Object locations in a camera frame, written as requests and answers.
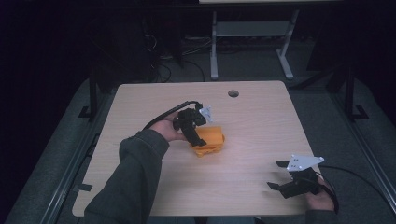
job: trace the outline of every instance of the person's right arm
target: person's right arm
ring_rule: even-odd
[[[319,184],[328,186],[321,178],[318,179]],[[314,195],[311,192],[306,193],[306,201],[308,210],[305,212],[306,224],[337,224],[338,217],[334,212],[334,204],[332,198],[323,189],[319,189],[319,193]]]

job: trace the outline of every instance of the gray floor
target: gray floor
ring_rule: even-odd
[[[281,80],[292,86],[312,77],[315,73],[305,71],[311,50],[312,41],[293,41],[287,57],[295,79],[287,80],[276,57],[275,49],[279,42],[265,42],[259,46],[245,45],[245,49],[219,55],[219,80]],[[185,60],[199,64],[210,80],[209,52],[207,50],[184,56]],[[198,67],[185,63],[184,68],[174,61],[163,61],[172,71],[170,82],[199,82],[202,75]],[[168,70],[160,68],[164,77]],[[327,165],[347,168],[362,175],[376,184],[375,177],[362,150],[361,141],[352,131],[358,130],[364,141],[374,152],[391,183],[396,181],[394,158],[396,158],[396,129],[377,106],[370,91],[356,80],[355,103],[362,105],[370,119],[348,121],[340,109],[343,92],[329,94],[324,86],[327,78],[315,83],[303,91],[290,91],[297,114],[303,124],[308,141],[317,156],[326,159]],[[31,178],[10,213],[7,223],[83,223],[83,218],[74,217],[71,209],[77,197],[75,185],[81,183],[90,157],[83,159],[74,184],[60,188],[64,174],[72,170],[73,159],[79,150],[88,150],[92,139],[101,132],[106,114],[111,106],[114,94],[101,94],[99,97],[100,112],[93,122],[79,119],[81,108],[89,104],[88,81],[84,82],[59,123],[56,132],[50,139]],[[341,223],[395,223],[395,219],[386,203],[366,183],[354,175],[331,169],[321,169],[336,188],[340,201],[339,219]],[[59,216],[51,216],[48,206],[52,196],[67,195]],[[304,216],[262,217],[267,224],[304,223]]]

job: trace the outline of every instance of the dark background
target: dark background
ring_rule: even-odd
[[[97,1],[83,3],[89,6]],[[313,36],[318,41],[310,69],[351,63],[357,78],[368,85],[396,124],[394,5],[394,1],[361,1],[323,13],[302,11],[293,38],[304,41]],[[74,93],[97,63],[89,59],[93,49],[86,34],[98,17],[105,16],[78,10],[76,3],[66,0],[0,2],[0,222],[17,200]],[[180,30],[173,27],[176,35],[209,35],[210,12],[165,17],[180,25]]]

